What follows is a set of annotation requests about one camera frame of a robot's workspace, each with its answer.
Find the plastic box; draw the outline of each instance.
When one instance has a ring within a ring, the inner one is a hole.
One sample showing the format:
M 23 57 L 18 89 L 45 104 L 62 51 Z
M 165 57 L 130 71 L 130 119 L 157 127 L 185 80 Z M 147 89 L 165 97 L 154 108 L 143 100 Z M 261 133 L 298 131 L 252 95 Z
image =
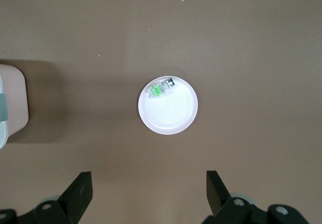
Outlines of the plastic box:
M 0 149 L 28 122 L 26 82 L 11 65 L 0 64 Z

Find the silver screw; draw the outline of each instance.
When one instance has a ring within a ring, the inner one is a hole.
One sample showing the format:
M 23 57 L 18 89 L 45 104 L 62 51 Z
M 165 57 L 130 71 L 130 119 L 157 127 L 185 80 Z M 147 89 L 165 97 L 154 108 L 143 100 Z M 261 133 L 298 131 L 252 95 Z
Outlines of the silver screw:
M 6 213 L 0 213 L 0 220 L 1 219 L 4 219 L 4 218 L 6 218 L 7 217 L 7 214 Z
M 284 207 L 282 206 L 277 206 L 275 208 L 277 210 L 278 213 L 282 214 L 282 215 L 287 215 L 288 214 L 288 211 L 287 209 L 285 209 Z
M 245 203 L 241 199 L 235 199 L 235 200 L 233 200 L 233 202 L 235 203 L 235 205 L 238 205 L 238 206 L 245 205 Z
M 41 207 L 42 210 L 47 210 L 51 207 L 51 204 L 45 204 Z

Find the small glass vial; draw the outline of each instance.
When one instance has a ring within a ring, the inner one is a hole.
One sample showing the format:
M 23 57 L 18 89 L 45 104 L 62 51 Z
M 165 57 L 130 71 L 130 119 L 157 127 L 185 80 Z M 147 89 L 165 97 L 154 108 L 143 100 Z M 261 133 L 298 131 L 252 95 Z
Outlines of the small glass vial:
M 149 92 L 151 98 L 160 97 L 166 93 L 166 90 L 169 90 L 174 86 L 175 86 L 175 83 L 173 79 L 170 78 L 164 82 L 160 82 L 149 87 L 147 89 L 147 92 Z

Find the gray latch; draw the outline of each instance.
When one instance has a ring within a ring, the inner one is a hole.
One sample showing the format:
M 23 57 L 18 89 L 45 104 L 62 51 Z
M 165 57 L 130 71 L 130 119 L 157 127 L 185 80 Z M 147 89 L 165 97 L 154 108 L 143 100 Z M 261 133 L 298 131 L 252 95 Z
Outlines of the gray latch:
M 5 94 L 0 94 L 0 122 L 8 120 L 7 100 Z

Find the round white plate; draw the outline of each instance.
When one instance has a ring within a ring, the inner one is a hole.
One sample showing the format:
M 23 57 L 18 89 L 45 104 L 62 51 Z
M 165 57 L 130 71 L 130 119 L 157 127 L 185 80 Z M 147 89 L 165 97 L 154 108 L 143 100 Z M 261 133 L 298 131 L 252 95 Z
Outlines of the round white plate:
M 146 91 L 154 84 L 172 78 L 175 87 L 167 93 L 151 98 Z M 142 90 L 138 102 L 139 114 L 144 124 L 154 132 L 176 134 L 193 122 L 198 111 L 198 99 L 192 87 L 178 77 L 159 77 L 149 82 Z

